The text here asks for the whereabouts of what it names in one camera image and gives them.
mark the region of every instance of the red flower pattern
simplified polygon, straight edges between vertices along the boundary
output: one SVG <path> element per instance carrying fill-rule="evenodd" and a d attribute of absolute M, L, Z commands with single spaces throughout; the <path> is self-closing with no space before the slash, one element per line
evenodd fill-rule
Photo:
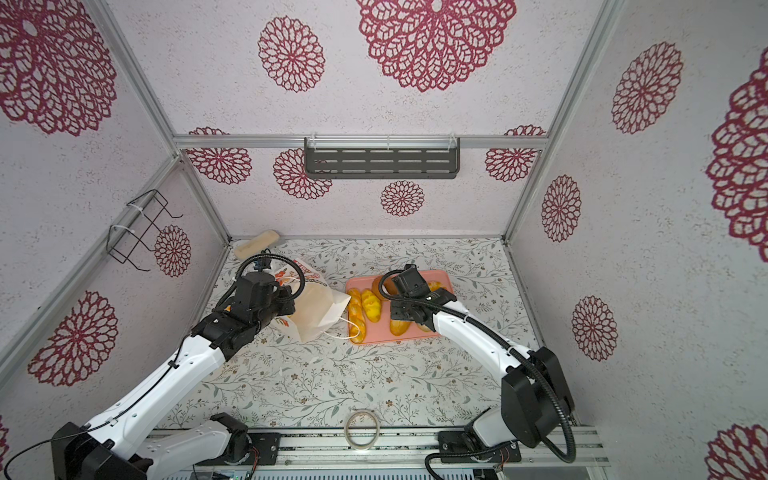
<path fill-rule="evenodd" d="M 73 386 L 107 361 L 117 336 L 118 319 L 109 300 L 99 292 L 85 292 L 27 371 L 40 383 Z"/>
<path fill-rule="evenodd" d="M 768 432 L 761 425 L 733 424 L 707 443 L 709 480 L 765 480 L 768 478 Z"/>
<path fill-rule="evenodd" d="M 616 348 L 616 322 L 614 314 L 603 300 L 586 296 L 574 308 L 571 326 L 578 348 L 589 358 L 607 360 Z"/>
<path fill-rule="evenodd" d="M 384 187 L 381 201 L 388 214 L 407 217 L 424 204 L 424 190 L 413 182 L 398 180 Z"/>
<path fill-rule="evenodd" d="M 117 72 L 77 0 L 0 5 L 0 104 L 13 121 L 78 136 L 111 115 Z"/>
<path fill-rule="evenodd" d="M 304 200 L 322 197 L 333 185 L 331 180 L 313 180 L 307 177 L 302 148 L 281 152 L 275 159 L 273 174 L 280 188 L 289 195 Z"/>
<path fill-rule="evenodd" d="M 168 276 L 180 276 L 187 271 L 192 258 L 190 239 L 181 228 L 168 225 L 157 234 L 154 242 L 154 259 Z"/>
<path fill-rule="evenodd" d="M 218 128 L 196 128 L 190 135 L 228 135 Z M 250 175 L 245 148 L 189 148 L 187 155 L 197 171 L 220 184 L 238 184 Z"/>
<path fill-rule="evenodd" d="M 360 33 L 382 73 L 402 87 L 445 90 L 466 81 L 504 41 L 514 0 L 357 0 Z"/>
<path fill-rule="evenodd" d="M 635 58 L 616 87 L 616 128 L 634 134 L 655 124 L 674 99 L 682 70 L 680 51 L 665 41 Z"/>
<path fill-rule="evenodd" d="M 276 84 L 288 91 L 307 91 L 325 71 L 323 47 L 310 27 L 295 18 L 275 18 L 259 38 L 261 65 Z"/>
<path fill-rule="evenodd" d="M 504 135 L 546 135 L 541 127 L 520 125 L 507 130 Z M 531 165 L 536 160 L 537 151 L 533 148 L 492 148 L 485 154 L 485 169 L 496 180 L 515 181 L 528 176 Z"/>
<path fill-rule="evenodd" d="M 749 81 L 731 94 L 712 142 L 712 206 L 730 220 L 730 235 L 757 246 L 768 262 L 768 48 Z"/>
<path fill-rule="evenodd" d="M 553 242 L 570 237 L 581 215 L 581 192 L 573 178 L 561 175 L 552 181 L 541 203 L 541 224 Z"/>
<path fill-rule="evenodd" d="M 4 466 L 6 453 L 8 453 L 8 429 L 2 424 L 2 416 L 0 416 L 0 469 Z"/>

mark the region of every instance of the leaf pattern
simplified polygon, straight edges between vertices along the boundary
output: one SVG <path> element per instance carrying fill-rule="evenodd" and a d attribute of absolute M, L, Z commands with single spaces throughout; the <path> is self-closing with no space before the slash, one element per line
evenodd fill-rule
<path fill-rule="evenodd" d="M 337 290 L 354 276 L 406 263 L 445 270 L 456 296 L 481 321 L 538 348 L 499 239 L 286 240 L 271 251 L 303 258 Z M 239 265 L 234 255 L 227 258 L 209 308 Z M 329 333 L 346 336 L 345 325 L 338 322 Z M 500 385 L 446 338 L 355 346 L 321 336 L 302 344 L 270 326 L 158 428 L 194 427 L 218 412 L 252 427 L 339 426 L 357 409 L 373 410 L 384 426 L 461 425 L 496 406 L 500 395 Z"/>

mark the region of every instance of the paper bag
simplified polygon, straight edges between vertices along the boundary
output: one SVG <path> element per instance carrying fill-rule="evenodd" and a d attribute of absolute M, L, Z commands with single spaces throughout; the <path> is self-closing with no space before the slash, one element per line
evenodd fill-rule
<path fill-rule="evenodd" d="M 307 343 L 339 321 L 349 303 L 349 295 L 330 288 L 323 275 L 304 260 L 294 261 L 304 272 L 304 290 L 294 300 L 296 312 L 293 315 L 278 316 L 273 325 L 289 338 Z M 290 286 L 292 291 L 299 288 L 299 276 L 290 265 L 284 266 L 274 275 L 280 285 Z"/>

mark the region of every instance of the roll of tape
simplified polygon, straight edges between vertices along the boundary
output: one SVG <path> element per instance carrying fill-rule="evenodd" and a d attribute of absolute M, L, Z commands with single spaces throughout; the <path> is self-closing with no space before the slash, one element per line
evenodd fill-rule
<path fill-rule="evenodd" d="M 354 419 L 361 416 L 368 416 L 372 418 L 373 422 L 376 424 L 376 433 L 373 435 L 373 439 L 365 445 L 360 445 L 359 443 L 353 442 L 352 438 L 349 436 L 349 424 L 351 424 Z M 376 415 L 374 415 L 373 412 L 370 412 L 369 410 L 357 410 L 352 412 L 352 415 L 349 416 L 346 423 L 344 424 L 344 438 L 346 439 L 346 442 L 349 443 L 349 446 L 353 449 L 360 451 L 370 449 L 376 443 L 376 440 L 379 439 L 380 431 L 381 428 L 379 427 L 379 419 L 377 419 Z"/>

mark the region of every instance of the pink tray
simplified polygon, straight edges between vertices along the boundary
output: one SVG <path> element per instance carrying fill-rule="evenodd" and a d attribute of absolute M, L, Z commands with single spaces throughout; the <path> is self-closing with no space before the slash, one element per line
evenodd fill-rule
<path fill-rule="evenodd" d="M 419 273 L 422 274 L 424 280 L 427 282 L 440 282 L 446 290 L 448 290 L 450 293 L 453 293 L 453 285 L 451 284 L 451 279 L 448 277 L 448 274 L 444 270 L 425 270 L 419 271 Z M 346 282 L 346 291 L 349 292 L 349 289 L 357 288 L 360 293 L 362 293 L 362 291 L 366 288 L 373 288 L 373 280 L 375 280 L 376 277 L 378 277 L 378 275 L 356 276 L 355 278 L 351 278 Z M 371 322 L 368 320 L 368 317 L 366 317 L 366 339 L 361 343 L 356 343 L 355 345 L 395 342 L 396 340 L 424 339 L 433 336 L 440 336 L 439 333 L 424 332 L 418 328 L 416 324 L 408 327 L 406 332 L 400 336 L 392 335 L 392 332 L 389 331 L 389 305 L 389 301 L 382 304 L 382 318 L 377 323 Z"/>

